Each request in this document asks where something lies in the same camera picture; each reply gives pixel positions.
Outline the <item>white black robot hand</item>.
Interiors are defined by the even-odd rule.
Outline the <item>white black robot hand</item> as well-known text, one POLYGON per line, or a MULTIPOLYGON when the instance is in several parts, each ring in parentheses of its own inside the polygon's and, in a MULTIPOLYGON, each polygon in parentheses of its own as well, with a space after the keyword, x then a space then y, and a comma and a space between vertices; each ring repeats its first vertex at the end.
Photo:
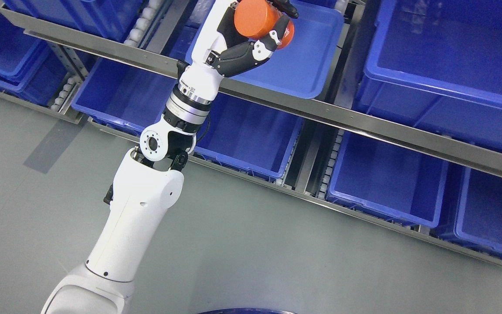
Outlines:
POLYGON ((216 0, 213 3, 191 52, 191 62, 179 69, 178 82, 173 88, 179 99, 210 104, 224 78, 263 65, 288 44, 284 38, 293 23, 287 15, 281 16, 273 29, 258 40, 239 34, 234 25, 238 2, 216 0))

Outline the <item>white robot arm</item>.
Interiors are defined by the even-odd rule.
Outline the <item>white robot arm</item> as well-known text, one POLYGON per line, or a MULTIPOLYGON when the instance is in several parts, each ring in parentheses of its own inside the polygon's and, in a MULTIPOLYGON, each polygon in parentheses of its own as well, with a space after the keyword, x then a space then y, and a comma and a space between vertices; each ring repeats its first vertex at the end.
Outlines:
POLYGON ((182 169, 211 101, 177 83, 157 123, 125 155, 105 197, 110 214, 92 252, 54 288, 43 314, 125 314, 134 279, 159 223, 179 199, 182 169))

